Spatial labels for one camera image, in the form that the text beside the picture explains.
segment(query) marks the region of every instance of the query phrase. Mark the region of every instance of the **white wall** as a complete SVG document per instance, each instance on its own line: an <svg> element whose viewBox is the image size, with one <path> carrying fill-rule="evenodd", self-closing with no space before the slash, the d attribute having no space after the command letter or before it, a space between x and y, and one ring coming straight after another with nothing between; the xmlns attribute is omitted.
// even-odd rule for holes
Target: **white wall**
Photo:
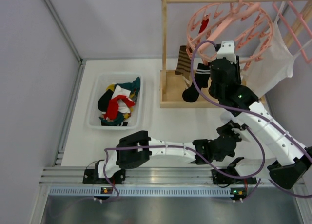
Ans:
<svg viewBox="0 0 312 224"><path fill-rule="evenodd" d="M51 0L83 58L160 57L160 0ZM191 16L205 4L169 4L167 55L178 55L186 44ZM271 15L271 3L262 3ZM237 21L220 41L233 39L253 20ZM240 55L251 55L257 46L249 44Z"/></svg>
<svg viewBox="0 0 312 224"><path fill-rule="evenodd" d="M0 0L0 223L27 222L78 62L41 0Z"/></svg>
<svg viewBox="0 0 312 224"><path fill-rule="evenodd" d="M305 2L295 3L299 11L304 5ZM292 10L286 12L285 18L290 25L296 19ZM285 35L287 32L285 26L281 23L279 25L282 35ZM305 31L299 36L302 44L309 39L311 37ZM290 47L291 53L294 54L297 50L298 46L293 43ZM311 59L312 45L305 51ZM312 63L306 64L303 57L299 56L294 63L293 77L281 81L268 96L274 116L281 125L307 147L312 146ZM312 168L306 173L305 180L312 192Z"/></svg>

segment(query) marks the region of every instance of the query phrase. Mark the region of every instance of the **white cloth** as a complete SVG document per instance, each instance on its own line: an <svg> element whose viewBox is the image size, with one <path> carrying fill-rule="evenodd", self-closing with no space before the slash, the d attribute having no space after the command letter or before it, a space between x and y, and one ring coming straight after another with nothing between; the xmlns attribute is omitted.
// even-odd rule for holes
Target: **white cloth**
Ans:
<svg viewBox="0 0 312 224"><path fill-rule="evenodd" d="M120 86L117 85L115 87L115 91L112 95L112 99L115 98L116 96L122 95L122 96L126 96L129 100L131 100L129 98L130 93L131 93L130 90L121 88ZM120 113L131 113L130 108L128 108L128 106L122 100L117 101L117 103L119 105L118 112L120 112Z"/></svg>
<svg viewBox="0 0 312 224"><path fill-rule="evenodd" d="M283 2L279 12L282 11L284 5L285 3ZM271 47L262 54L262 60L251 62L249 69L242 72L244 79L246 80L246 85L258 97L262 97L284 78L291 78L293 76L293 64L295 59L300 55L300 51L312 42L312 40L308 41L293 56L286 47L279 31L277 25L278 18L279 17L277 16L273 24L274 31ZM259 52L265 39L266 37L260 39L260 45L257 47L254 54Z"/></svg>

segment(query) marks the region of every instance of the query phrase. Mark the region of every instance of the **plastic bin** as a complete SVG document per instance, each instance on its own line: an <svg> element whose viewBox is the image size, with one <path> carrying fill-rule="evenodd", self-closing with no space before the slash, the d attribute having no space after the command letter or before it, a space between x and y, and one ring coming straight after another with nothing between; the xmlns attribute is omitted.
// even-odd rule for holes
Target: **plastic bin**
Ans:
<svg viewBox="0 0 312 224"><path fill-rule="evenodd" d="M133 82L137 77L141 79L141 89L138 95L136 105L131 113L131 117L126 119L128 122L127 126L101 126L101 120L99 116L102 112L98 109L98 100L106 92L106 88L111 84ZM92 129L97 130L130 130L137 128L142 116L142 93L144 91L143 87L143 77L138 73L132 72L111 72L102 73L98 76L93 91L91 94L91 99L89 103L88 113L87 113L87 125Z"/></svg>

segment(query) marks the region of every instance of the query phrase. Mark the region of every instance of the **white table surface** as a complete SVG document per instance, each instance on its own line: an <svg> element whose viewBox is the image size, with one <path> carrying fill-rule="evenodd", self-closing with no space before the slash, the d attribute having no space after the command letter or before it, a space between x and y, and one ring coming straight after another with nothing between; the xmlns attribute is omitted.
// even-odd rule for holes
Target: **white table surface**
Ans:
<svg viewBox="0 0 312 224"><path fill-rule="evenodd" d="M91 60L87 61L74 110L65 152L61 166L87 166L89 163L105 159L104 149L114 147L119 139L139 130L148 130L149 136L166 141L191 142L195 139L215 139L216 129L223 123L219 116L224 109L161 109L159 108L159 75L161 59L132 60ZM167 67L175 69L177 59L167 59ZM141 123L134 130L94 130L86 124L86 114L90 94L97 76L109 71L141 73L144 78L143 115ZM273 157L265 147L266 158ZM239 142L236 156L260 159L261 153L256 142ZM217 166L227 166L233 158L226 157ZM193 167L176 161L158 160L147 162L144 167Z"/></svg>

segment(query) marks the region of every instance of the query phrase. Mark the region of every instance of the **green cloth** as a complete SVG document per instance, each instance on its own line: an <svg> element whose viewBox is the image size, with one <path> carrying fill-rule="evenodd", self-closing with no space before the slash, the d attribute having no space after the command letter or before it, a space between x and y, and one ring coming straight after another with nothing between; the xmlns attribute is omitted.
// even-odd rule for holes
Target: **green cloth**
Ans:
<svg viewBox="0 0 312 224"><path fill-rule="evenodd" d="M123 89L131 91L131 94L134 92L135 96L138 96L138 93L140 92L141 88L141 79L140 77L137 77L133 82L117 83L115 85L115 88L117 85Z"/></svg>
<svg viewBox="0 0 312 224"><path fill-rule="evenodd" d="M107 121L105 118L102 118L102 117L99 117L99 118L101 119L101 121L102 121L103 123L105 123L105 124L107 124L107 125L111 125L111 126L119 125L119 124L121 124L121 123L123 122L123 120L125 119L125 117L123 116L123 114L120 113L120 112L118 112L117 117L116 117L113 121L111 121L111 122Z"/></svg>

